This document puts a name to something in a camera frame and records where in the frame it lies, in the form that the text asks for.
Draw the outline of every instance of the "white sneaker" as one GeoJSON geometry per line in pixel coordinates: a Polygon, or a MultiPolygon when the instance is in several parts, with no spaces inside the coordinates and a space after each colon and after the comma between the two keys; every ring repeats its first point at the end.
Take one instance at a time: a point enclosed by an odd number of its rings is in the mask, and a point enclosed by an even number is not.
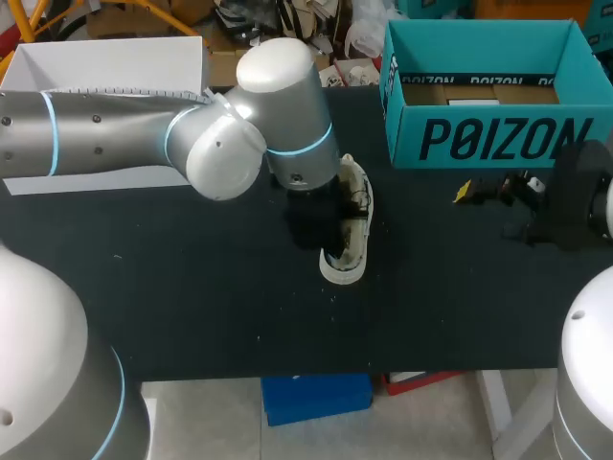
{"type": "Polygon", "coordinates": [[[361,210],[367,211],[368,216],[342,222],[343,233],[348,235],[345,250],[341,257],[336,259],[322,249],[319,268],[324,278],[331,283],[350,285],[359,280],[366,269],[368,236],[375,202],[371,181],[351,155],[346,154],[341,158],[339,178],[341,183],[349,182],[352,201],[356,202],[361,210]]]}

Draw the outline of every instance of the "black table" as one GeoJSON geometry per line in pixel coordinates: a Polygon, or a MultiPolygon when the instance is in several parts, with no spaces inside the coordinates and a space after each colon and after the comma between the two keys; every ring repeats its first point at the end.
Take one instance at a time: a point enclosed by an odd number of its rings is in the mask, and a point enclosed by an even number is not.
{"type": "Polygon", "coordinates": [[[376,89],[327,96],[375,188],[356,285],[331,285],[319,254],[294,247],[266,172],[224,203],[190,187],[4,191],[0,238],[77,292],[137,380],[556,366],[566,312],[613,254],[501,240],[521,206],[451,203],[501,172],[393,170],[376,89]]]}

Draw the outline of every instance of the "cardboard box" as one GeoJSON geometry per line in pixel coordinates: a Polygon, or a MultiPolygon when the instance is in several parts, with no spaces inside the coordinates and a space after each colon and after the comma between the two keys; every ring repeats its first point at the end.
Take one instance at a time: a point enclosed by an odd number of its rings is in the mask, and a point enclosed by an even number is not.
{"type": "Polygon", "coordinates": [[[583,26],[591,4],[592,0],[475,0],[475,18],[575,19],[583,26]]]}
{"type": "Polygon", "coordinates": [[[613,125],[613,87],[571,21],[392,21],[381,69],[397,168],[549,168],[613,125]]]}
{"type": "Polygon", "coordinates": [[[458,8],[470,5],[470,0],[398,0],[398,10],[411,19],[439,19],[458,8]]]}
{"type": "MultiPolygon", "coordinates": [[[[164,12],[170,13],[168,0],[151,0],[164,12]]],[[[92,38],[118,35],[158,35],[168,32],[170,26],[143,7],[126,3],[105,5],[94,14],[87,15],[87,34],[92,38]]]]}
{"type": "Polygon", "coordinates": [[[583,33],[594,53],[613,49],[613,0],[594,0],[583,33]]]}
{"type": "MultiPolygon", "coordinates": [[[[19,45],[0,89],[129,87],[200,93],[206,50],[198,36],[19,45]]],[[[6,179],[13,195],[187,185],[173,168],[6,179]]]]}

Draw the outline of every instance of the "poizon logo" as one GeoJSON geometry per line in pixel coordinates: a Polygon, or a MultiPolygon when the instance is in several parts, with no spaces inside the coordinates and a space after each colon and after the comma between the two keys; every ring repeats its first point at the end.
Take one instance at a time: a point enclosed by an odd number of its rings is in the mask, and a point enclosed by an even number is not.
{"type": "Polygon", "coordinates": [[[394,91],[394,80],[396,79],[396,72],[398,71],[398,63],[396,61],[396,55],[392,55],[390,59],[390,72],[387,76],[387,84],[385,85],[385,94],[383,94],[383,118],[387,117],[387,104],[392,97],[392,91],[394,91]]]}

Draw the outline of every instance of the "blue led ring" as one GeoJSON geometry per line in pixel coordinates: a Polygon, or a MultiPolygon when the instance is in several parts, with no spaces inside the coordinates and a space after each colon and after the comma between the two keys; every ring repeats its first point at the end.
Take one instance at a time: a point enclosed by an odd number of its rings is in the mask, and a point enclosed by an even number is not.
{"type": "Polygon", "coordinates": [[[331,132],[332,132],[332,123],[329,124],[328,130],[326,131],[326,134],[324,134],[321,137],[321,139],[319,139],[316,142],[312,143],[310,146],[305,147],[304,149],[291,150],[291,151],[280,151],[280,150],[268,149],[268,151],[270,153],[273,153],[275,155],[280,155],[280,156],[296,156],[296,155],[300,155],[301,153],[306,153],[309,150],[313,150],[313,149],[319,147],[326,140],[326,138],[329,136],[329,134],[331,132]]]}

